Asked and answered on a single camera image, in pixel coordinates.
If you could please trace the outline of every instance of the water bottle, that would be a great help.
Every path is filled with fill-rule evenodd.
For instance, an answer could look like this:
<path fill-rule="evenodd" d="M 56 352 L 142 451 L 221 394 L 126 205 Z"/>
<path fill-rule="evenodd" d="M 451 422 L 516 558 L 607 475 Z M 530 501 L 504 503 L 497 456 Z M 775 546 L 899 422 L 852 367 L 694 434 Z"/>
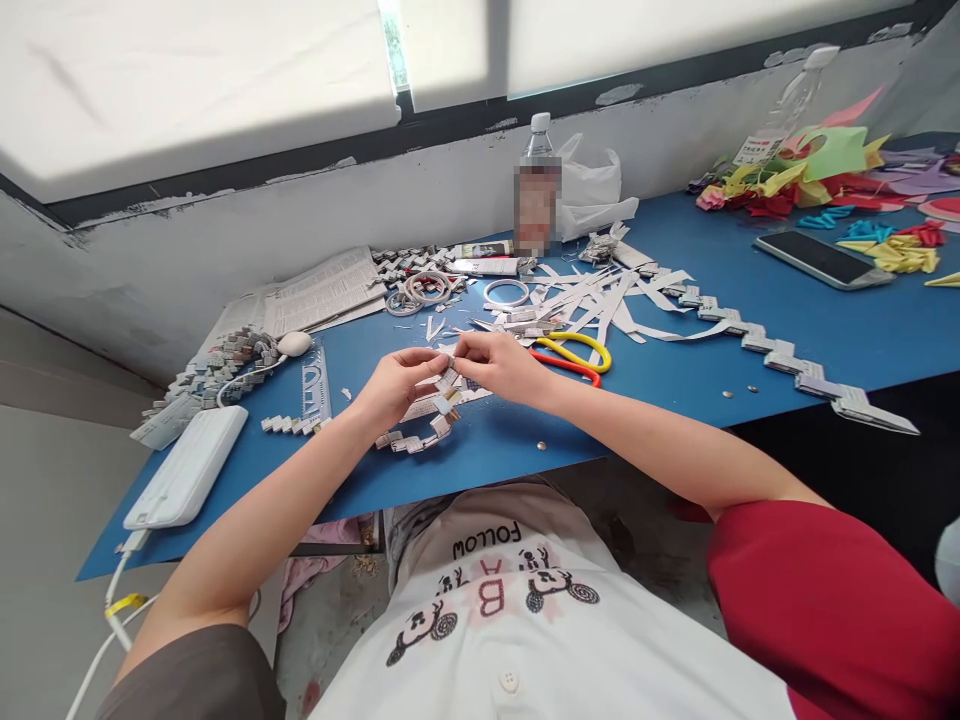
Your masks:
<path fill-rule="evenodd" d="M 550 113 L 530 121 L 530 139 L 514 172 L 513 241 L 518 257 L 543 257 L 557 234 L 561 159 L 553 154 L 547 136 Z"/>
<path fill-rule="evenodd" d="M 783 95 L 767 114 L 767 121 L 750 135 L 733 159 L 733 164 L 763 167 L 777 156 L 783 141 L 793 134 L 820 87 L 820 73 L 840 52 L 836 45 L 814 50 L 803 64 L 803 70 L 787 85 Z"/>

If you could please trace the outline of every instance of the white ruler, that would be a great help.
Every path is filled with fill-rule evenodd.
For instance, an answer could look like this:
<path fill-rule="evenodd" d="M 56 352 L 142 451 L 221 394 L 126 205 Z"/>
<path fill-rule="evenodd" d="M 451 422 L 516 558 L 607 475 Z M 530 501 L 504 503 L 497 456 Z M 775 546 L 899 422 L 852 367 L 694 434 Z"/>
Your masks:
<path fill-rule="evenodd" d="M 318 337 L 314 347 L 303 356 L 300 369 L 303 379 L 304 420 L 326 420 L 333 413 L 330 409 L 330 382 L 327 378 L 327 356 L 323 351 L 323 341 Z"/>

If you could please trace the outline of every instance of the smartphone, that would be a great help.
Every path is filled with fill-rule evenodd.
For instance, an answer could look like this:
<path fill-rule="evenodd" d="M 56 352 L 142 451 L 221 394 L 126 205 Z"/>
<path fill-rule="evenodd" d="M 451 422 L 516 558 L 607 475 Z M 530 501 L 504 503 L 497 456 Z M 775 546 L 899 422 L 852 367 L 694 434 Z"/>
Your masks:
<path fill-rule="evenodd" d="M 753 244 L 838 290 L 885 285 L 896 277 L 866 259 L 847 255 L 840 248 L 796 230 L 763 235 Z"/>

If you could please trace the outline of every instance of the blue table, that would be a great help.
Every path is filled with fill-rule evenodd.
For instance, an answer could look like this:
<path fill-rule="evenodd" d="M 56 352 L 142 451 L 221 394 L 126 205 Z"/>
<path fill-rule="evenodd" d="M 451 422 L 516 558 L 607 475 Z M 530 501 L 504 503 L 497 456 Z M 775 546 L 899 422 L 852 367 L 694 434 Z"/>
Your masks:
<path fill-rule="evenodd" d="M 833 231 L 807 232 L 834 241 L 859 217 L 863 215 L 854 214 Z M 910 208 L 878 219 L 909 227 L 924 218 Z M 768 336 L 794 342 L 796 355 L 822 363 L 831 380 L 870 391 L 960 369 L 960 292 L 923 286 L 931 277 L 960 271 L 956 235 L 948 235 L 948 244 L 940 248 L 942 261 L 936 274 L 902 275 L 889 286 L 845 293 L 751 246 L 757 235 L 788 229 L 792 223 L 751 220 L 743 212 L 705 213 L 694 207 L 692 197 L 678 193 L 644 201 L 628 224 L 632 228 L 628 243 L 662 266 L 686 270 L 703 294 L 715 295 L 721 306 L 737 308 L 745 320 L 766 326 Z M 501 233 L 487 240 L 509 236 Z M 560 258 L 550 258 L 548 264 L 561 274 L 572 274 L 570 264 Z M 483 283 L 472 286 L 464 301 L 442 316 L 434 314 L 435 319 L 445 317 L 447 326 L 466 329 L 468 317 L 489 318 L 480 310 Z M 663 312 L 643 296 L 629 297 L 627 302 L 634 320 L 642 325 L 684 335 L 709 327 L 695 313 Z M 358 393 L 381 356 L 425 344 L 420 323 L 426 318 L 426 311 L 409 318 L 380 313 L 322 333 L 334 413 L 348 402 L 340 388 Z M 649 340 L 639 345 L 611 327 L 607 345 L 614 364 L 603 378 L 606 389 L 717 427 L 821 402 L 794 390 L 792 376 L 764 368 L 762 356 L 742 350 L 738 338 L 719 336 L 693 343 Z M 750 385 L 759 392 L 749 392 Z M 724 397 L 724 391 L 734 397 Z M 281 367 L 243 404 L 250 418 L 200 515 L 185 527 L 156 532 L 131 558 L 130 567 L 183 557 L 204 530 L 305 442 L 260 429 L 265 417 L 300 414 L 298 361 Z M 417 455 L 371 450 L 320 519 L 352 517 L 608 452 L 565 422 L 496 397 L 469 403 L 461 414 L 453 434 L 431 450 Z M 405 424 L 405 434 L 430 434 L 428 420 Z M 537 449 L 541 441 L 546 443 L 545 451 Z M 154 453 L 147 461 L 91 551 L 79 580 L 113 571 L 114 550 L 127 536 L 123 518 L 164 457 L 165 452 Z"/>

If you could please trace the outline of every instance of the computer mouse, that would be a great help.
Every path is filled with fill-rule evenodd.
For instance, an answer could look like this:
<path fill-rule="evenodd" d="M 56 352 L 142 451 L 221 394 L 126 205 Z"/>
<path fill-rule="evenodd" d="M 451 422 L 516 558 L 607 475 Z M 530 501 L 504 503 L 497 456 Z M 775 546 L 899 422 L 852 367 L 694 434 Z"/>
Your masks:
<path fill-rule="evenodd" d="M 313 345 L 313 338 L 307 333 L 290 332 L 277 343 L 277 350 L 287 357 L 299 357 L 309 350 L 311 345 Z"/>

